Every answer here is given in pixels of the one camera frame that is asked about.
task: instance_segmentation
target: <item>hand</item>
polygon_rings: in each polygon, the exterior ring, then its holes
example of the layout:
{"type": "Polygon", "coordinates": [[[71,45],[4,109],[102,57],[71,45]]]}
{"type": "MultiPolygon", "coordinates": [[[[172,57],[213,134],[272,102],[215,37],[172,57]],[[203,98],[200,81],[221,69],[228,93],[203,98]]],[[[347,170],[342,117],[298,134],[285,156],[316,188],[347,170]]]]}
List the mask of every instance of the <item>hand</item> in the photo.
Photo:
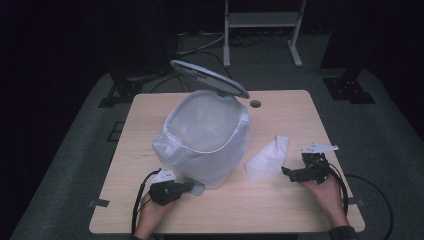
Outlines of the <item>hand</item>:
{"type": "Polygon", "coordinates": [[[330,220],[332,228],[349,226],[349,222],[343,211],[340,186],[337,180],[330,174],[327,180],[321,184],[315,182],[300,183],[315,196],[322,210],[330,220]]]}
{"type": "Polygon", "coordinates": [[[144,207],[140,210],[138,225],[134,232],[134,236],[143,240],[148,240],[153,231],[159,226],[162,219],[175,206],[175,201],[161,206],[151,201],[149,193],[143,196],[140,206],[144,207]]]}

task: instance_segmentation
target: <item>black cable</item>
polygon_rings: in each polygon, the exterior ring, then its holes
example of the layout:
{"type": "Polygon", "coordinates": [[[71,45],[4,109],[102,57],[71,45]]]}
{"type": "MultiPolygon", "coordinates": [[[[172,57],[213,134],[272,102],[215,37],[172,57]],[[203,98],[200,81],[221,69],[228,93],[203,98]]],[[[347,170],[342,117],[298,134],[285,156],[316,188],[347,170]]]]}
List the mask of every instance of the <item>black cable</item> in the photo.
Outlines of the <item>black cable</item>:
{"type": "Polygon", "coordinates": [[[343,195],[343,211],[345,213],[345,215],[347,216],[347,212],[348,212],[348,208],[349,208],[349,197],[347,194],[347,187],[346,184],[343,182],[343,179],[341,178],[340,172],[339,170],[331,163],[328,163],[329,166],[332,166],[334,169],[333,170],[331,167],[326,166],[318,161],[313,161],[315,164],[321,166],[322,168],[326,169],[328,171],[329,174],[331,174],[339,183],[339,186],[342,190],[342,195],[343,195]]]}
{"type": "Polygon", "coordinates": [[[161,81],[161,82],[160,82],[160,83],[158,83],[158,84],[157,84],[154,88],[152,88],[152,90],[150,90],[150,93],[153,93],[153,92],[156,90],[156,88],[158,88],[160,85],[164,84],[165,82],[167,82],[167,81],[169,81],[169,80],[172,80],[172,79],[175,79],[175,78],[178,78],[178,77],[180,77],[180,76],[182,76],[182,74],[174,75],[173,77],[170,77],[170,78],[167,78],[167,79],[165,79],[165,80],[161,81]]]}
{"type": "Polygon", "coordinates": [[[353,174],[345,174],[346,177],[351,177],[351,178],[356,178],[359,180],[364,181],[365,183],[368,183],[370,186],[372,186],[375,190],[377,190],[378,193],[380,193],[380,195],[383,197],[384,201],[386,202],[387,205],[387,209],[389,210],[389,215],[390,215],[390,224],[389,224],[389,229],[387,230],[386,235],[384,236],[384,240],[389,239],[390,235],[393,232],[393,209],[392,209],[392,205],[390,204],[389,200],[387,199],[386,195],[384,195],[383,191],[381,191],[375,184],[373,184],[372,182],[370,182],[369,180],[360,177],[360,176],[356,176],[353,174]]]}
{"type": "Polygon", "coordinates": [[[133,216],[132,216],[132,221],[131,221],[131,234],[134,234],[134,232],[135,232],[137,215],[138,215],[138,211],[139,211],[138,205],[140,205],[141,196],[143,195],[143,191],[144,191],[144,187],[146,186],[146,182],[150,178],[150,176],[158,174],[160,171],[161,171],[161,169],[159,168],[159,170],[156,170],[156,171],[149,173],[149,175],[147,175],[147,177],[144,179],[143,183],[141,183],[141,185],[140,185],[140,189],[138,190],[137,198],[135,200],[134,208],[133,208],[133,216]]]}

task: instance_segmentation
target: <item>floor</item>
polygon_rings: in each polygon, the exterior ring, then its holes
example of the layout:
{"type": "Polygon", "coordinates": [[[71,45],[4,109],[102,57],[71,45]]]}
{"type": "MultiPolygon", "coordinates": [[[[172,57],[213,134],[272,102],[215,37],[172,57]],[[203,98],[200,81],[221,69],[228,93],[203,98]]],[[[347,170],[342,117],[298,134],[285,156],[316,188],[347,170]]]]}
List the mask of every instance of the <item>floor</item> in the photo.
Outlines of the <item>floor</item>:
{"type": "MultiPolygon", "coordinates": [[[[184,59],[230,75],[247,90],[309,91],[330,141],[340,148],[336,155],[344,172],[351,175],[347,180],[352,192],[363,203],[360,210],[366,229],[359,233],[360,238],[384,239],[390,233],[389,239],[421,239],[424,235],[423,141],[391,101],[381,82],[366,69],[359,75],[358,82],[372,96],[374,104],[332,99],[323,78],[339,77],[343,69],[319,69],[328,35],[299,36],[297,46],[304,64],[302,68],[293,64],[286,45],[288,38],[242,39],[245,45],[231,48],[229,69],[224,69],[218,61],[222,59],[219,46],[202,50],[207,53],[197,51],[184,59]]],[[[188,51],[210,41],[210,37],[184,36],[180,38],[179,50],[188,51]]],[[[126,234],[95,235],[88,228],[94,211],[92,201],[100,194],[119,139],[119,129],[111,135],[112,129],[116,123],[125,121],[130,108],[130,103],[99,108],[112,87],[113,81],[107,74],[87,97],[12,239],[128,238],[126,234]]],[[[200,86],[183,78],[179,80],[170,73],[145,84],[142,92],[198,88],[200,86]]],[[[328,235],[299,234],[298,239],[328,239],[328,235]]]]}

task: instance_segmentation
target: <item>plastic bag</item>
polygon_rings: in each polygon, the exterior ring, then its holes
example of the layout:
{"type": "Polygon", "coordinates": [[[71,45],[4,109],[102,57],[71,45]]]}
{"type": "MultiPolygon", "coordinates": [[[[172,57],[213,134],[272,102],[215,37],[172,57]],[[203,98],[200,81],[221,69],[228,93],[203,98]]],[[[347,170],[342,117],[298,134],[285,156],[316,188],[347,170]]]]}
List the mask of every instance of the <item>plastic bag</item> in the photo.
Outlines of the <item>plastic bag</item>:
{"type": "Polygon", "coordinates": [[[246,152],[249,121],[247,108],[234,96],[198,90],[171,112],[153,150],[167,167],[218,188],[246,152]]]}

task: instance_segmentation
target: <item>white shelf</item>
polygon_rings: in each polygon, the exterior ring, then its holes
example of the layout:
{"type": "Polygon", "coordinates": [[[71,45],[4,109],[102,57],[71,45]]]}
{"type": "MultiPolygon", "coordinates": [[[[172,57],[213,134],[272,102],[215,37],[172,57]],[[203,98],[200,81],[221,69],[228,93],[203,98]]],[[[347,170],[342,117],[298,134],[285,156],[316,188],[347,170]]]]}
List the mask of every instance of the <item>white shelf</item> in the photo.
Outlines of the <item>white shelf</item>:
{"type": "Polygon", "coordinates": [[[294,27],[298,12],[229,13],[228,26],[241,27],[294,27]]]}
{"type": "Polygon", "coordinates": [[[225,28],[223,46],[224,67],[230,67],[230,28],[243,27],[294,27],[292,39],[287,41],[290,53],[296,67],[302,67],[303,63],[296,49],[297,37],[303,19],[306,1],[300,0],[300,9],[297,12],[253,12],[253,13],[230,13],[228,1],[225,0],[225,28]]]}

